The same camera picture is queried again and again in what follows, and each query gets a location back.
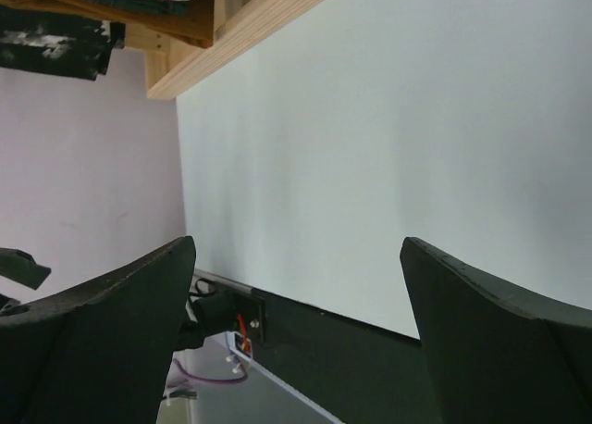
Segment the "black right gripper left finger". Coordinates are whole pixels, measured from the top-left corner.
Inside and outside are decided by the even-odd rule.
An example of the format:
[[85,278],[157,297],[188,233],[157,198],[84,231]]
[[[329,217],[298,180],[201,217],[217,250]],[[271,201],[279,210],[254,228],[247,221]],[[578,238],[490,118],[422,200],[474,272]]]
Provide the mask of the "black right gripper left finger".
[[194,262],[180,237],[3,312],[2,422],[156,422]]

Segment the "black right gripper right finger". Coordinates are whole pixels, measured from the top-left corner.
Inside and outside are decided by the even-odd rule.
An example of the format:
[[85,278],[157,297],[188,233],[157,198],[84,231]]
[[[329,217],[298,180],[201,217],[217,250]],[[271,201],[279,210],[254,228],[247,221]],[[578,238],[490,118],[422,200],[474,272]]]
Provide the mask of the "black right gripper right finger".
[[416,237],[400,261],[446,423],[588,423],[591,312]]

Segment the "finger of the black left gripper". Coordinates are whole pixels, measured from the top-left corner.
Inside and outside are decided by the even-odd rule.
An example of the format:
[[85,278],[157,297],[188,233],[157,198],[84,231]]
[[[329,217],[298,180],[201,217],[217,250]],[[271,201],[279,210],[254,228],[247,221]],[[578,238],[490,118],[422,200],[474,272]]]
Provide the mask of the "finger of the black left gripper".
[[51,269],[38,264],[32,255],[18,249],[1,249],[3,277],[30,289],[38,289],[50,274]]

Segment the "mustard brown trousers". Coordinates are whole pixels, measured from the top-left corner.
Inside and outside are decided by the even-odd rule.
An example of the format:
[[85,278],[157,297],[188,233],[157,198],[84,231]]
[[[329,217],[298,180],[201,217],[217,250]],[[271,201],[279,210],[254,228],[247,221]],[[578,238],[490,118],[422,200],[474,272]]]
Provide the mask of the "mustard brown trousers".
[[1,4],[19,10],[137,24],[202,49],[211,47],[215,39],[214,0],[193,0],[181,13],[126,9],[88,0],[1,0]]

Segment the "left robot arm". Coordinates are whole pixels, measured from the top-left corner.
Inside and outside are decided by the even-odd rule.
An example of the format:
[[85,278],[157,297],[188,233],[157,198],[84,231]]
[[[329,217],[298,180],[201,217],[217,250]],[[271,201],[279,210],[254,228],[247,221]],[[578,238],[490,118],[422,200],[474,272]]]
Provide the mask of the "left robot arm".
[[[37,264],[28,253],[1,249],[1,275],[7,279],[36,290],[50,273],[50,268]],[[240,322],[232,295],[213,281],[199,277],[189,294],[175,350],[201,348],[206,338],[235,331]]]

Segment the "black white tie-dye garment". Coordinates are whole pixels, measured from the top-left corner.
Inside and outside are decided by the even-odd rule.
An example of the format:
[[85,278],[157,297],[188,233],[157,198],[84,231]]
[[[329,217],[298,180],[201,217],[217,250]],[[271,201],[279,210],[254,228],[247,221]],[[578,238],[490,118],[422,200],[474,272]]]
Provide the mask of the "black white tie-dye garment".
[[95,81],[124,47],[122,23],[1,7],[1,67]]

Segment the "wooden clothes rack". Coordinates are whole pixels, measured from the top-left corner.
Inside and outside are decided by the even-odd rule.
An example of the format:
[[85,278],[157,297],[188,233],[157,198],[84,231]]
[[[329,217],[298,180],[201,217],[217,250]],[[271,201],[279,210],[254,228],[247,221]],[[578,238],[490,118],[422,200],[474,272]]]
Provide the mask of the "wooden clothes rack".
[[81,0],[1,0],[27,10],[126,26],[125,45],[144,53],[147,95],[171,100],[324,0],[198,0],[170,24]]

